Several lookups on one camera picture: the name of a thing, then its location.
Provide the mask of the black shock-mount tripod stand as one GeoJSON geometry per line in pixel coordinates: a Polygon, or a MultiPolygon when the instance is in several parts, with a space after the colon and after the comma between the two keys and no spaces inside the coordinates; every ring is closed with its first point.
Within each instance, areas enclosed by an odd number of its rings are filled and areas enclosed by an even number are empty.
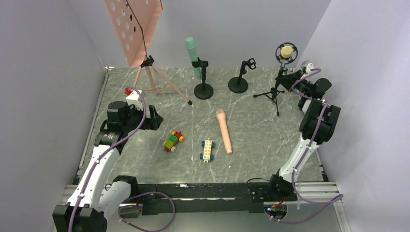
{"type": "MultiPolygon", "coordinates": [[[[285,66],[288,65],[288,64],[293,63],[296,60],[297,57],[298,57],[298,49],[293,43],[285,42],[285,43],[280,44],[276,48],[276,51],[275,51],[275,58],[280,63],[280,68],[279,68],[279,72],[278,72],[277,77],[283,76],[283,73],[285,71],[287,71],[285,66]],[[285,45],[290,45],[294,49],[293,55],[289,59],[282,59],[282,57],[280,56],[280,50],[285,45]]],[[[276,82],[274,87],[272,87],[269,92],[265,92],[265,93],[261,93],[261,94],[255,94],[255,95],[253,95],[253,97],[257,98],[257,97],[262,96],[262,95],[266,96],[268,99],[270,99],[274,103],[274,105],[276,106],[277,116],[280,116],[279,109],[278,109],[277,96],[280,93],[284,93],[285,91],[284,90],[278,90],[278,88],[279,88],[279,83],[276,82]]]]}

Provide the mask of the yellow cream microphone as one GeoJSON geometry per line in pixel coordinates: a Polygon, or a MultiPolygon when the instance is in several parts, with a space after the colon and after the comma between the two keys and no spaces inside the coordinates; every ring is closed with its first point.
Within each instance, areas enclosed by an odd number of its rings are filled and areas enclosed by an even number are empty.
{"type": "Polygon", "coordinates": [[[285,45],[280,50],[280,56],[282,59],[289,59],[292,57],[294,49],[290,45],[285,45]]]}

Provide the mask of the black round-base mic stand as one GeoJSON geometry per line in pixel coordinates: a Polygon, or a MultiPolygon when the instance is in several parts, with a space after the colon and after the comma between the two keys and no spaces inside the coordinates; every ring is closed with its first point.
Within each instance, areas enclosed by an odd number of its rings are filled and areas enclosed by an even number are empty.
{"type": "Polygon", "coordinates": [[[193,92],[195,97],[201,100],[210,99],[214,94],[214,89],[210,84],[206,83],[206,69],[208,67],[208,61],[197,58],[197,61],[192,61],[191,64],[194,68],[200,68],[201,70],[202,82],[194,88],[193,92]]]}

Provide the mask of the teal green microphone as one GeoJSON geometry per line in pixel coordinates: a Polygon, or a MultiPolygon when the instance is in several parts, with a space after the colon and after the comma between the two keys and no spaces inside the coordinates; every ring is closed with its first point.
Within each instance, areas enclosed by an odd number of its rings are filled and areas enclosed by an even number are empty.
{"type": "MultiPolygon", "coordinates": [[[[190,60],[191,62],[197,62],[198,61],[198,55],[196,52],[196,41],[192,37],[188,37],[185,39],[185,45],[186,49],[189,53],[190,60]]],[[[201,80],[201,71],[200,68],[193,68],[195,76],[197,77],[198,80],[201,80]]]]}

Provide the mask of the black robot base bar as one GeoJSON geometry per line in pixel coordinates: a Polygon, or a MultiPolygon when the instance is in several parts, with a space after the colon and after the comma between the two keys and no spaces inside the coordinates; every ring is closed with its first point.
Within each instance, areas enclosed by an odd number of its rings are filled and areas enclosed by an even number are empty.
{"type": "Polygon", "coordinates": [[[144,216],[162,213],[247,211],[263,213],[269,204],[297,201],[293,190],[280,191],[269,182],[138,184],[132,203],[142,206],[144,216]]]}

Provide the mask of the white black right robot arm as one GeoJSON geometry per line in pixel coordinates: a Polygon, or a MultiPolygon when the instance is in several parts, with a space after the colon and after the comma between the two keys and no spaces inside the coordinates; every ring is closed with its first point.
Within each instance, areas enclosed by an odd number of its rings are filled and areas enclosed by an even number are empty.
{"type": "Polygon", "coordinates": [[[271,88],[260,95],[230,100],[226,110],[203,103],[192,119],[175,113],[167,118],[177,124],[169,138],[147,140],[151,157],[163,159],[160,179],[175,182],[181,172],[195,183],[227,182],[248,178],[253,198],[277,201],[298,196],[296,182],[310,155],[327,142],[335,129],[340,108],[315,98],[301,99],[291,107],[291,97],[276,96],[271,88]]]}

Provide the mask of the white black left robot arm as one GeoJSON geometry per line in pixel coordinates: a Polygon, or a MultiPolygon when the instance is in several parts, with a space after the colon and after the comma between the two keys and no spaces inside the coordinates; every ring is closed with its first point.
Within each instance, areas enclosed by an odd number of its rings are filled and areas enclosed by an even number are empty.
{"type": "MultiPolygon", "coordinates": [[[[65,205],[57,205],[53,211],[53,220],[57,232],[106,232],[108,219],[117,212],[119,221],[126,223],[142,232],[162,232],[166,230],[176,217],[174,201],[165,193],[151,191],[139,193],[136,177],[118,176],[113,180],[109,190],[105,190],[103,182],[107,180],[114,164],[119,159],[128,139],[139,130],[157,130],[163,118],[157,113],[155,106],[146,106],[143,90],[136,85],[141,68],[137,72],[132,87],[126,87],[126,101],[115,101],[108,105],[108,120],[104,121],[95,139],[93,157],[86,168],[77,189],[67,200],[65,205]],[[129,207],[138,208],[139,205],[125,205],[123,201],[140,199],[149,194],[165,197],[172,206],[172,217],[169,223],[158,230],[150,231],[140,228],[121,216],[121,210],[129,207]]],[[[298,144],[287,162],[273,174],[266,191],[271,191],[281,198],[279,207],[285,199],[302,198],[296,190],[299,172],[316,148],[311,148],[313,138],[304,138],[301,124],[301,134],[298,144]]]]}

